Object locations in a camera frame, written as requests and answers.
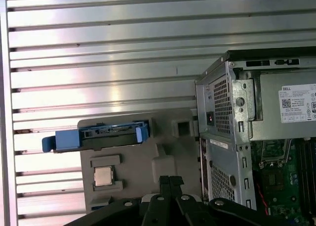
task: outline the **qr code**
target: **qr code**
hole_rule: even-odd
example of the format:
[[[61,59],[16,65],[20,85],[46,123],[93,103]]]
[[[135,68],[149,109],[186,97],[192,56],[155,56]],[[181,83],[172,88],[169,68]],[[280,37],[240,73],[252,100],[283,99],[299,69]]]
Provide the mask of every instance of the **qr code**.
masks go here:
[[[291,106],[291,99],[282,99],[282,107],[283,108],[289,108]]]

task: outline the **black metal frame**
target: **black metal frame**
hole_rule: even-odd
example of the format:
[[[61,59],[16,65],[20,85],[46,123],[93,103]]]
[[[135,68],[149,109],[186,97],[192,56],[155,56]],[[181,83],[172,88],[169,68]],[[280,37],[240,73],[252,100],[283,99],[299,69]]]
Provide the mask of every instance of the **black metal frame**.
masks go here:
[[[67,226],[286,226],[287,222],[246,208],[227,199],[217,198],[204,205],[191,195],[183,195],[181,177],[161,176],[160,194],[150,202],[122,199],[79,218]]]

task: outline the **mounting hole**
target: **mounting hole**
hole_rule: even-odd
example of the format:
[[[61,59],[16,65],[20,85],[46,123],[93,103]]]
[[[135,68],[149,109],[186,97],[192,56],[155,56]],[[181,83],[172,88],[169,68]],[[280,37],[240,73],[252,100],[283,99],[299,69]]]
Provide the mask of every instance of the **mounting hole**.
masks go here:
[[[236,178],[233,175],[229,177],[229,181],[231,182],[232,186],[236,186]]]
[[[245,104],[245,99],[243,99],[242,97],[238,97],[236,99],[236,105],[237,106],[244,106],[244,104]]]
[[[178,123],[179,136],[190,135],[190,122],[180,122]]]

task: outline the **sticker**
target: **sticker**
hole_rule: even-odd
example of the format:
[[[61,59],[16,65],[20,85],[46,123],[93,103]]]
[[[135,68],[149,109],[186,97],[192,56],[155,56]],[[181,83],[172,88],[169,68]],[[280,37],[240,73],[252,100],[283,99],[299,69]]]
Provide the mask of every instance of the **sticker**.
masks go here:
[[[228,144],[226,144],[226,143],[223,143],[223,142],[220,142],[220,141],[216,141],[216,140],[213,140],[213,139],[210,139],[209,142],[214,144],[214,145],[220,146],[222,148],[228,149]]]
[[[282,123],[316,121],[316,84],[283,86],[278,97]]]

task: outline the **computer case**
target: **computer case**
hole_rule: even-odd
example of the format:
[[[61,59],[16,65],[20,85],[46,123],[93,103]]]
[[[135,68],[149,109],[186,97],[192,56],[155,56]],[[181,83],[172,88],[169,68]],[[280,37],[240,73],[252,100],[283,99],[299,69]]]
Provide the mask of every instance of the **computer case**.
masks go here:
[[[251,143],[316,137],[316,47],[229,50],[196,89],[203,197],[256,209]]]

